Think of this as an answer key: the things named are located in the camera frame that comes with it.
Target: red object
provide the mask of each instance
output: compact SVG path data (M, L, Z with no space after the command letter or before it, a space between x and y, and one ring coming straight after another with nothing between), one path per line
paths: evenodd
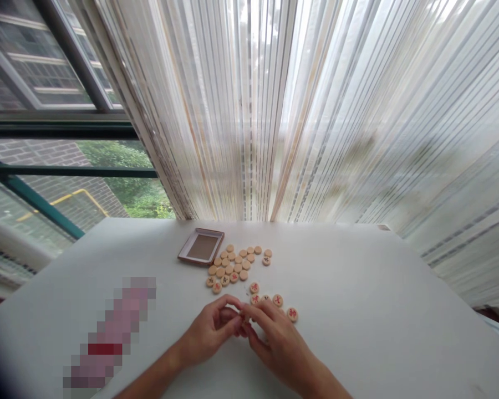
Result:
M122 344L89 344L89 355L121 355Z

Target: yellow railing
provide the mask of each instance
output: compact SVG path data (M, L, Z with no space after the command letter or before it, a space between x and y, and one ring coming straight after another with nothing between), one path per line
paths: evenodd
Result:
M63 201L65 201L65 200L68 200L69 198L72 198L72 196L75 196L75 195L77 195L77 194L79 194L79 193L85 193L85 195L86 195L86 196L87 196L87 197L88 197L88 198L92 201L92 203L93 203L93 204L95 204L95 205L96 205L96 207L97 207L99 210L101 210L101 212L105 215L105 217L110 217L110 216L109 216L109 214L105 211L105 209L101 207L101 205L98 203L98 201L96 201L96 200L94 199L94 197L93 197L93 196L92 196L92 195L91 195L91 194L90 194L87 190L85 190L84 188L81 188L81 189L79 189L79 190L76 190L76 191L74 191L72 194L67 194L67 195L65 195L65 196L63 196L63 197L61 197L61 198L58 198L58 199L56 199L55 201L52 201L52 202L50 203L50 205L52 205L52 206L53 206L53 205L56 205L56 204L58 204L58 203L60 203L60 202L63 202ZM25 221L26 219L31 218L31 216L33 216L33 214L34 214L34 213L39 213L39 211L37 211L36 209L34 209L34 210L33 210L33 212L28 212L28 213L26 213L24 216L19 217L19 218L17 219L17 222L23 222L23 221Z

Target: white table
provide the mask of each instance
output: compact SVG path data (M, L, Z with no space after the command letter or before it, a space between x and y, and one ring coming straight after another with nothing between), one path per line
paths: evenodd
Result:
M206 269L176 257L196 227L222 247L261 245L249 280L224 288L247 301L252 281L299 311L309 347L357 398L499 399L499 337L393 232L376 226L106 219L0 305L0 363L25 397L62 397L63 366L96 331L123 277L156 277L156 310L98 392L109 398L144 371L215 298ZM246 340L231 339L184 372L169 398L292 397Z

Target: white curtain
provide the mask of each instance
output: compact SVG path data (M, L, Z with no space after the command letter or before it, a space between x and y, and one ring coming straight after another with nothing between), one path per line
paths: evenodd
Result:
M75 0L180 218L387 224L499 305L499 0Z

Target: tree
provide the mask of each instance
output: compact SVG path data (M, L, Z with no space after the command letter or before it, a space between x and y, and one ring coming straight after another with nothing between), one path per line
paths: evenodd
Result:
M148 155L138 141L78 141L77 145L93 166L151 167ZM130 177L106 177L104 180L129 216L175 218L172 205L158 180Z
M144 152L123 146L115 141L78 141L79 148L93 166L101 167L151 167ZM132 204L136 197L146 193L151 187L150 179L106 177L107 185L119 201Z

